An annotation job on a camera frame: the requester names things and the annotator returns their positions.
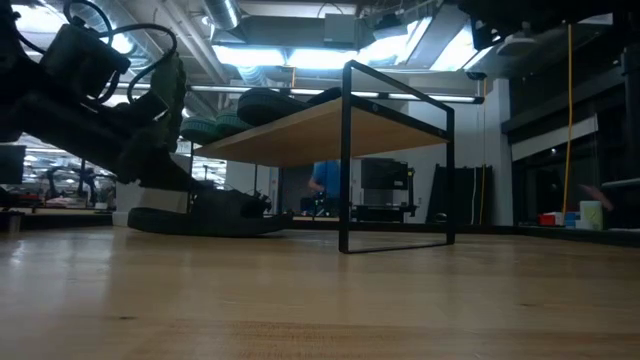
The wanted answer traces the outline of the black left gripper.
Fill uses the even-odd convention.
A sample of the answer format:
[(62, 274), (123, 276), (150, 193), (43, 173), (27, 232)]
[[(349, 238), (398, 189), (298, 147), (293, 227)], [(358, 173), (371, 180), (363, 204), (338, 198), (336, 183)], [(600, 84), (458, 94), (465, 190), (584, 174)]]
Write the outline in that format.
[(175, 163), (156, 133), (164, 106), (151, 93), (130, 104), (91, 109), (85, 105), (30, 92), (18, 101), (23, 131), (98, 165), (121, 183), (187, 192), (196, 180)]

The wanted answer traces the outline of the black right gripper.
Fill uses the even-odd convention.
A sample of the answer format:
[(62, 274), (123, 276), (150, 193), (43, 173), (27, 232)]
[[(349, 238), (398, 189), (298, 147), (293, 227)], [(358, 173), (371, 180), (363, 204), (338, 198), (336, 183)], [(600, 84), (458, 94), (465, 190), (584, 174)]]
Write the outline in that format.
[(458, 0), (458, 8), (470, 16), (476, 50), (496, 45), (519, 32), (531, 19), (520, 0)]

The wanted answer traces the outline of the wooden shelf black metal frame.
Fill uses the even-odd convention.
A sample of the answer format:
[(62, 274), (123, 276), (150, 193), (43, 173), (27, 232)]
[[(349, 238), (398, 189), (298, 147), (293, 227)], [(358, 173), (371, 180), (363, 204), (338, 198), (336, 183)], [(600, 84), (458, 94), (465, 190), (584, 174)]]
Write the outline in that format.
[[(443, 111), (446, 127), (441, 129), (354, 94), (352, 73), (355, 70)], [(456, 237), (454, 121), (455, 111), (445, 103), (371, 67), (349, 61), (342, 71), (339, 99), (204, 145), (195, 154), (279, 168), (338, 160), (341, 165), (338, 250), (352, 254), (349, 238), (354, 225), (350, 202), (352, 157), (444, 144), (445, 199), (448, 201), (445, 243), (453, 245)]]

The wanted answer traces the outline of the tall green cactus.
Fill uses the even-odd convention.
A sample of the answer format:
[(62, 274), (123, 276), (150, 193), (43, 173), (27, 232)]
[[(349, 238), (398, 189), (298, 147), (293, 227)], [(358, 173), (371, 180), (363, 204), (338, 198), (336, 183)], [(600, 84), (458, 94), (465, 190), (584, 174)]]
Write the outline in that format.
[(162, 60), (153, 71), (150, 93), (161, 101), (162, 112), (154, 120), (157, 122), (157, 141), (163, 150), (163, 161), (175, 165), (173, 156), (177, 150), (177, 140), (187, 92), (187, 76), (180, 56), (175, 53)]

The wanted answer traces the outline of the dark computer monitor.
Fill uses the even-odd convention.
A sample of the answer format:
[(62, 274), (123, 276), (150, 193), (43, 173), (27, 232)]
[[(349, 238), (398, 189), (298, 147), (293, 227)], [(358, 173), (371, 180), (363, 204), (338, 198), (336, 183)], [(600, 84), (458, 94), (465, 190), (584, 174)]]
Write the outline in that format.
[(0, 145), (0, 185), (22, 183), (25, 156), (24, 145)]

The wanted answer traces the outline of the person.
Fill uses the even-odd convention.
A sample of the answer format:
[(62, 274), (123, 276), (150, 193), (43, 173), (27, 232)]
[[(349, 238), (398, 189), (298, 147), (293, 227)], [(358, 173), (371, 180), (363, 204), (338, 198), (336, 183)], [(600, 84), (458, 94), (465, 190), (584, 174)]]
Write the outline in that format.
[(339, 215), (340, 170), (339, 160), (316, 162), (308, 182), (313, 198), (319, 200), (321, 208), (331, 216)]

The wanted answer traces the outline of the black leaning panels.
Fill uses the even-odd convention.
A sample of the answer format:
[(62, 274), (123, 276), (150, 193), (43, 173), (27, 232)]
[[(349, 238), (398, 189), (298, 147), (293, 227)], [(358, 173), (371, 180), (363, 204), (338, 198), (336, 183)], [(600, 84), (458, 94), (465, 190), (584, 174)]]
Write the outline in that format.
[[(447, 169), (435, 166), (426, 223), (444, 223), (448, 209)], [(455, 169), (456, 223), (491, 225), (494, 176), (492, 166)]]

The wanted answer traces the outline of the black screen on cart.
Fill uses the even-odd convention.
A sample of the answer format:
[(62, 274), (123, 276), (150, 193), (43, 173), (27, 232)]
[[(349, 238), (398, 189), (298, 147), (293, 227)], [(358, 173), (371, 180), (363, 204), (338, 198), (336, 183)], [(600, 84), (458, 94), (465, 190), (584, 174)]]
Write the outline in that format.
[(360, 204), (354, 205), (356, 222), (403, 223), (405, 216), (414, 217), (415, 169), (406, 162), (389, 158), (361, 160)]

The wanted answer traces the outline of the person's hand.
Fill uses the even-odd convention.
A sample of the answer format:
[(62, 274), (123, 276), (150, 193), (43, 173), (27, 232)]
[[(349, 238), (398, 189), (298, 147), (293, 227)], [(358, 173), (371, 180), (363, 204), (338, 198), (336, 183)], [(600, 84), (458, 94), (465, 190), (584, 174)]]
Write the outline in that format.
[(599, 190), (597, 187), (591, 185), (580, 184), (580, 188), (591, 196), (595, 201), (599, 201), (604, 209), (607, 211), (613, 211), (614, 205), (612, 202), (606, 197), (606, 195)]

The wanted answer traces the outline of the white green container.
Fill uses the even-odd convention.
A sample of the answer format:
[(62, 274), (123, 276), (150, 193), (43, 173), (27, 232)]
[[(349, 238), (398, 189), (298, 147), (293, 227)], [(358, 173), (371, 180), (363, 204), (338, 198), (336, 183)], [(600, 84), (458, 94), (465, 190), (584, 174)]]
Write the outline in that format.
[(579, 203), (580, 219), (576, 221), (576, 227), (583, 230), (603, 229), (603, 207), (600, 201), (581, 201)]

